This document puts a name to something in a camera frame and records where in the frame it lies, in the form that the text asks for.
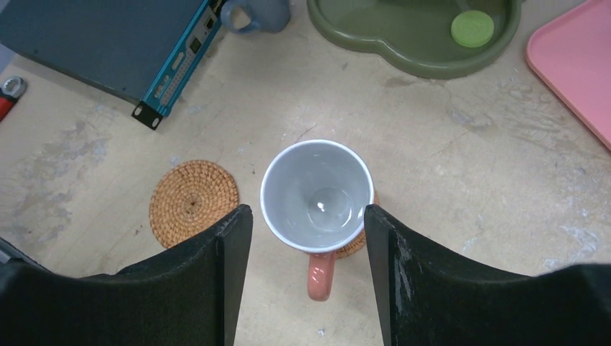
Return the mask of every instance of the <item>electronic device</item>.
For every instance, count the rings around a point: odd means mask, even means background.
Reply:
[[[155,130],[220,28],[225,0],[19,0],[0,43],[135,105]]]

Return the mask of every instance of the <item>white mug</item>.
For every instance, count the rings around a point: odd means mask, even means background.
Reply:
[[[261,186],[267,225],[282,242],[310,254],[308,294],[331,294],[336,250],[363,230],[374,201],[369,169],[355,152],[333,141],[296,143],[278,154]]]

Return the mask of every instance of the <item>red object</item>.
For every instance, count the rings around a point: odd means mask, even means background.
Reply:
[[[25,81],[18,76],[13,76],[2,84],[0,89],[0,121],[9,114],[9,111],[19,101],[26,88]]]
[[[611,1],[589,0],[532,34],[530,68],[611,150]]]
[[[3,94],[0,95],[0,121],[9,114],[15,103],[17,103],[17,99]]]

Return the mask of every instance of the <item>green lid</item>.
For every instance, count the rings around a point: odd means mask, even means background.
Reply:
[[[452,21],[452,38],[463,47],[481,47],[490,41],[493,34],[494,22],[482,11],[465,11]]]

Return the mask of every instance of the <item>blue device panel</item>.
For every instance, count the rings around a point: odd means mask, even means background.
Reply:
[[[202,60],[221,23],[204,1],[172,50],[163,68],[148,88],[143,102],[168,117],[174,103]]]

